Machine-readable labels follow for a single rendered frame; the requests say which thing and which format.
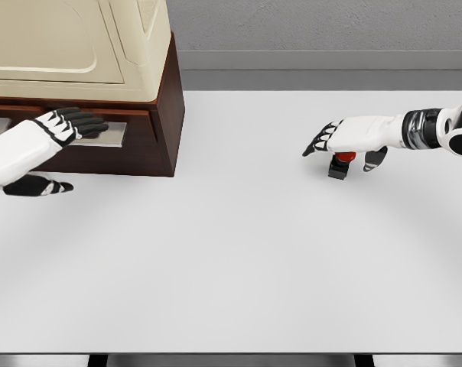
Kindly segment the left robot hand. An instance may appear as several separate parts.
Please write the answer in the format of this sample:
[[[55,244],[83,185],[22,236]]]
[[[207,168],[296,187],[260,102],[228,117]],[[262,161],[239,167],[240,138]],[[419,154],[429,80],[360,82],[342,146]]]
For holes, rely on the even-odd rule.
[[[28,197],[72,191],[71,183],[51,180],[31,171],[73,141],[107,129],[102,118],[75,107],[56,109],[18,123],[0,134],[1,190],[9,196]]]

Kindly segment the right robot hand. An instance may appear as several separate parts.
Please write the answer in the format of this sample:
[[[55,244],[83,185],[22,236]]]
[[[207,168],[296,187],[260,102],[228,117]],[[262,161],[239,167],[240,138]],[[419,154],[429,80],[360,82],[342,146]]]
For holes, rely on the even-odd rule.
[[[335,155],[365,153],[363,170],[370,172],[383,162],[387,147],[402,147],[401,125],[399,116],[357,116],[330,122],[313,138],[302,156],[316,151]]]

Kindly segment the red button switch black base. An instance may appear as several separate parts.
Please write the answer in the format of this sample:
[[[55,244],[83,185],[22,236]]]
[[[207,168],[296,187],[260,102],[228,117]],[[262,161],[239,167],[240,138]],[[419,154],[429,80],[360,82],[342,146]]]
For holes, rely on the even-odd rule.
[[[334,153],[328,169],[328,177],[344,180],[350,163],[356,158],[356,152]]]

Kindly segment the brown drawer with metal handle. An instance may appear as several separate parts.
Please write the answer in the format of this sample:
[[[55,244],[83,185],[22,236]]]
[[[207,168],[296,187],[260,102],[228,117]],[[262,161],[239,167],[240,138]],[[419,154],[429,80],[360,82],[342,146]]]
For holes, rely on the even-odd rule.
[[[136,176],[173,174],[173,169],[166,163],[157,142],[148,111],[90,109],[83,105],[78,107],[106,122],[125,122],[127,126],[122,146],[113,148],[71,144],[47,162],[37,166],[35,171]]]

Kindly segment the brown cabinet with cream top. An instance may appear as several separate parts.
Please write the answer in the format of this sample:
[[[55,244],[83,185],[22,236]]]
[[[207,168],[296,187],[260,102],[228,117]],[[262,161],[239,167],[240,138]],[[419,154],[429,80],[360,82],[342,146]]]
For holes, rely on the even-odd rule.
[[[166,0],[0,0],[0,118],[80,105],[148,111],[174,175],[185,104]],[[120,148],[127,124],[108,124],[73,144]]]

